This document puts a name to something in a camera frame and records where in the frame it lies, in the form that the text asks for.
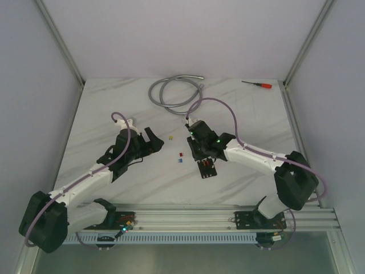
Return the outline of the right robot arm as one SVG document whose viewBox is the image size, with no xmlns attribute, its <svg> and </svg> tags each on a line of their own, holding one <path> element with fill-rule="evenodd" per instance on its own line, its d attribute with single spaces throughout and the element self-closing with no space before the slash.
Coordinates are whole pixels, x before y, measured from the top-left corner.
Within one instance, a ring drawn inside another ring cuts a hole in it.
<svg viewBox="0 0 365 274">
<path fill-rule="evenodd" d="M 319 184 L 309 171 L 308 162 L 297 151 L 288 155 L 275 154 L 255 146 L 241 145 L 234 135 L 217 135 L 199 119 L 189 118 L 185 126 L 190 133 L 187 141 L 195 161 L 219 159 L 243 164 L 274 179 L 275 192 L 264 196 L 252 211 L 253 223 L 257 227 L 267 227 L 278 214 L 288 209 L 300 211 Z"/>
</svg>

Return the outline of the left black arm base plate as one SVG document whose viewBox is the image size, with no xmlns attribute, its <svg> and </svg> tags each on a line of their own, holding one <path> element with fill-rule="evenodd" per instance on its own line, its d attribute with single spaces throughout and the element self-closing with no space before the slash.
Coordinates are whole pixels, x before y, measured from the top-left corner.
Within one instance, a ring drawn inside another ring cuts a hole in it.
<svg viewBox="0 0 365 274">
<path fill-rule="evenodd" d="M 113 217 L 107 216 L 107 220 L 101 224 L 91 225 L 85 230 L 118 230 L 127 226 L 127 222 L 135 221 L 135 212 L 133 211 L 117 211 Z"/>
</svg>

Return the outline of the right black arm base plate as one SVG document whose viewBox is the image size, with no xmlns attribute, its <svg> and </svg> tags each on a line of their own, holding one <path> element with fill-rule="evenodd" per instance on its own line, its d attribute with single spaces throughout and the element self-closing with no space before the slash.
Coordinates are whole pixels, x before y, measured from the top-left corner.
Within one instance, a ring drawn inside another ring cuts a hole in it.
<svg viewBox="0 0 365 274">
<path fill-rule="evenodd" d="M 241 230 L 284 230 L 287 228 L 283 212 L 275 215 L 271 219 L 267 219 L 258 211 L 236 211 L 233 221 L 236 228 Z"/>
</svg>

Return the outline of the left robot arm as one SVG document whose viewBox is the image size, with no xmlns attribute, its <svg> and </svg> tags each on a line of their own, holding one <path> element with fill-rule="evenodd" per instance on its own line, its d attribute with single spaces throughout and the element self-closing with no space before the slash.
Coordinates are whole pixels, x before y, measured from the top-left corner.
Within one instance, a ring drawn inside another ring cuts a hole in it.
<svg viewBox="0 0 365 274">
<path fill-rule="evenodd" d="M 25 245 L 51 253 L 63 244 L 67 236 L 85 228 L 113 228 L 117 216 L 112 203 L 103 198 L 97 198 L 88 205 L 83 205 L 83 202 L 121 177 L 133 161 L 162 149 L 164 142 L 149 127 L 145 133 L 147 140 L 134 128 L 120 130 L 115 144 L 84 175 L 49 193 L 38 191 L 33 194 L 19 226 Z"/>
</svg>

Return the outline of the black fuse box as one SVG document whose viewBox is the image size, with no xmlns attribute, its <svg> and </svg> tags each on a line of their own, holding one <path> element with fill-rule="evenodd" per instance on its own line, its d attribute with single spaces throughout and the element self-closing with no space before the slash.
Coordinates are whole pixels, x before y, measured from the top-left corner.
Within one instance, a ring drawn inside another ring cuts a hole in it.
<svg viewBox="0 0 365 274">
<path fill-rule="evenodd" d="M 215 165 L 214 165 L 214 168 L 211 168 L 210 166 L 208 168 L 205 168 L 203 166 L 203 161 L 205 161 L 206 159 L 203 159 L 203 160 L 199 160 L 197 162 L 197 165 L 198 165 L 198 169 L 199 169 L 199 172 L 200 172 L 200 175 L 203 179 L 207 179 L 207 178 L 211 178 L 211 177 L 214 177 L 217 175 L 217 171 L 216 171 L 216 168 L 215 168 Z"/>
</svg>

